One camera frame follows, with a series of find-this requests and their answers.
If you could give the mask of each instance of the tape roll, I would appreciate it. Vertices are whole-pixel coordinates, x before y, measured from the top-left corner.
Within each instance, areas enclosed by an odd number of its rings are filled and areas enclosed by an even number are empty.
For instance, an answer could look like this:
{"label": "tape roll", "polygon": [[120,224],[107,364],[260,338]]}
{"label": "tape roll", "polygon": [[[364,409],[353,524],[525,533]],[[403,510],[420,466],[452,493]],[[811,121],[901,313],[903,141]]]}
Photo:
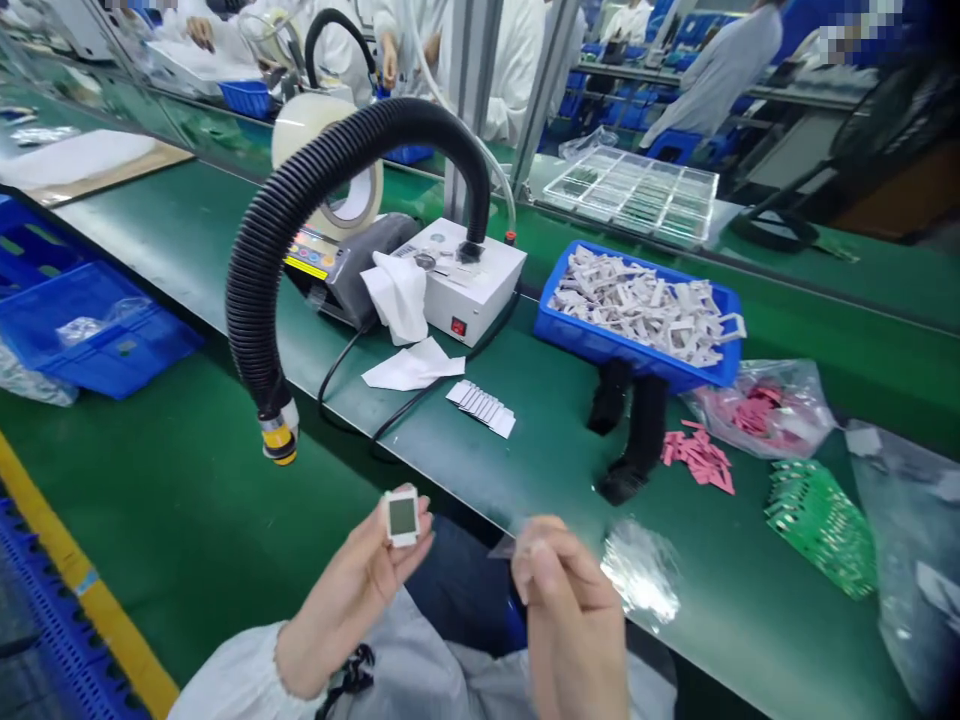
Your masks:
{"label": "tape roll", "polygon": [[[356,110],[345,100],[328,95],[304,93],[292,98],[283,106],[273,127],[271,154],[274,169],[325,128]],[[347,197],[336,210],[324,202],[307,224],[339,242],[369,227],[380,212],[382,200],[383,161],[377,160],[350,181]]]}

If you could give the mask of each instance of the black corrugated hose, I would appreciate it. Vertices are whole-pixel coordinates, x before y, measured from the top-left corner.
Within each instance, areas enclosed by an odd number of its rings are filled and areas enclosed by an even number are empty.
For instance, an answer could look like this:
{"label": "black corrugated hose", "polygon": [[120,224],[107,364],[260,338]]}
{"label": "black corrugated hose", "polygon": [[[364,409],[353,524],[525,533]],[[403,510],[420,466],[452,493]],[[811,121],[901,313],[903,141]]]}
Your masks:
{"label": "black corrugated hose", "polygon": [[353,39],[357,41],[360,50],[363,52],[363,59],[367,62],[367,72],[371,75],[376,75],[377,64],[373,60],[373,55],[370,54],[370,48],[367,47],[367,41],[363,39],[363,34],[357,29],[356,25],[350,22],[350,18],[342,12],[334,8],[327,8],[326,10],[321,10],[313,19],[313,22],[310,23],[310,29],[307,31],[307,39],[304,42],[304,47],[307,51],[307,57],[304,59],[304,62],[307,64],[307,80],[310,81],[310,87],[320,87],[320,85],[317,84],[317,71],[313,64],[313,58],[317,49],[317,41],[320,39],[320,33],[322,33],[323,29],[330,23],[342,25],[347,29],[347,32],[353,35]]}
{"label": "black corrugated hose", "polygon": [[425,100],[384,100],[328,127],[273,171],[240,226],[227,273],[227,334],[260,419],[290,402],[277,350],[277,292],[284,257],[307,218],[334,189],[401,145],[429,145],[467,185],[467,241],[482,244],[490,202],[483,156],[462,124]]}

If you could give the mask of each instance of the control panel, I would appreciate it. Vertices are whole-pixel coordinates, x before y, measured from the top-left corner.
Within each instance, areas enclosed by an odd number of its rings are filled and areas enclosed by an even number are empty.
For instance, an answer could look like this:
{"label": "control panel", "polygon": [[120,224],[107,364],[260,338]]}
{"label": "control panel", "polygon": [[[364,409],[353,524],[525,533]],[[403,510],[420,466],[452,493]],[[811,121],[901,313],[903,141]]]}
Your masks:
{"label": "control panel", "polygon": [[285,262],[308,275],[326,280],[336,273],[343,251],[319,230],[304,225],[294,238]]}

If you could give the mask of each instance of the plastic bag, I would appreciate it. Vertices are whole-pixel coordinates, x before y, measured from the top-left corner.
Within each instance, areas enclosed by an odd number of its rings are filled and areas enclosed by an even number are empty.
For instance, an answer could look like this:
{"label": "plastic bag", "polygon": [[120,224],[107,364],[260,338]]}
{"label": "plastic bag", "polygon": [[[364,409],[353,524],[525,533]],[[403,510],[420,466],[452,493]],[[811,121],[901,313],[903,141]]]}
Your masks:
{"label": "plastic bag", "polygon": [[66,325],[57,328],[57,337],[60,338],[64,347],[73,347],[92,338],[127,315],[132,315],[149,307],[152,303],[153,300],[145,297],[129,297],[118,300],[111,306],[110,312],[103,320],[86,316],[74,318]]}
{"label": "plastic bag", "polygon": [[0,338],[0,387],[14,395],[48,405],[70,407],[79,391],[74,385],[27,370]]}
{"label": "plastic bag", "polygon": [[19,147],[34,147],[36,145],[50,145],[80,134],[80,129],[73,125],[61,127],[23,128],[10,135]]}
{"label": "plastic bag", "polygon": [[745,360],[733,387],[681,397],[711,435],[764,460],[811,458],[837,427],[812,360]]}
{"label": "plastic bag", "polygon": [[[525,524],[513,523],[510,534],[504,535],[487,557],[512,558],[517,552],[515,537],[520,536]],[[665,538],[641,527],[636,520],[621,520],[603,542],[600,568],[620,593],[624,612],[644,615],[645,624],[654,633],[676,617],[680,600],[675,588],[680,574],[676,552]]]}
{"label": "plastic bag", "polygon": [[960,658],[960,465],[853,420],[847,446],[877,547],[880,634],[925,715]]}
{"label": "plastic bag", "polygon": [[617,136],[609,130],[604,130],[601,125],[589,135],[582,138],[574,138],[560,143],[560,157],[570,162],[576,162],[588,152],[598,147],[616,147]]}

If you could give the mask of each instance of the fan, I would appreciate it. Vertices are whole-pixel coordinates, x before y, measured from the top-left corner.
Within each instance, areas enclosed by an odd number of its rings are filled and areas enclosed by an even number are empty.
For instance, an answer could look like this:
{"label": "fan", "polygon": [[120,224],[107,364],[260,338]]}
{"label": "fan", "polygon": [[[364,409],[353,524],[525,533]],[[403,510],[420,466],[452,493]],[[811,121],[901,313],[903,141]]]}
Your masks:
{"label": "fan", "polygon": [[783,199],[825,170],[858,171],[883,158],[915,155],[955,122],[957,89],[957,77],[946,64],[926,57],[901,65],[860,101],[834,136],[829,158],[735,217],[730,230],[780,252],[810,247],[820,233],[795,206],[777,209]]}

